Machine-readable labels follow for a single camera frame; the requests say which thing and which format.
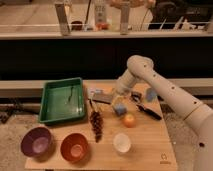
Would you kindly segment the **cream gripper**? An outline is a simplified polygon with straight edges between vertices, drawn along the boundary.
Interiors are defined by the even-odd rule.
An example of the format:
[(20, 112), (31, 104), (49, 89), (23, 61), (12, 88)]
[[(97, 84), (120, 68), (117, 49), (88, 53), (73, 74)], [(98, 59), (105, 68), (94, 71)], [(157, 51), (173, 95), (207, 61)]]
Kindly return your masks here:
[(131, 80), (124, 80), (119, 78), (115, 84), (115, 93), (120, 96), (126, 96), (132, 90), (134, 83)]

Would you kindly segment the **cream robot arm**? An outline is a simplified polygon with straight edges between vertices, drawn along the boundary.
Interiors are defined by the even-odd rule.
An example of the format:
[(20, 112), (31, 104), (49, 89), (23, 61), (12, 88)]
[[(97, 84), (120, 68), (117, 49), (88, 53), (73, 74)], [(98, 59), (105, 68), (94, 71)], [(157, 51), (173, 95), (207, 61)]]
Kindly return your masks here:
[(154, 63), (148, 57), (129, 57), (127, 69), (116, 81), (115, 92), (125, 96), (139, 80), (148, 83), (198, 136), (193, 170), (213, 171), (213, 109), (158, 74), (153, 67)]

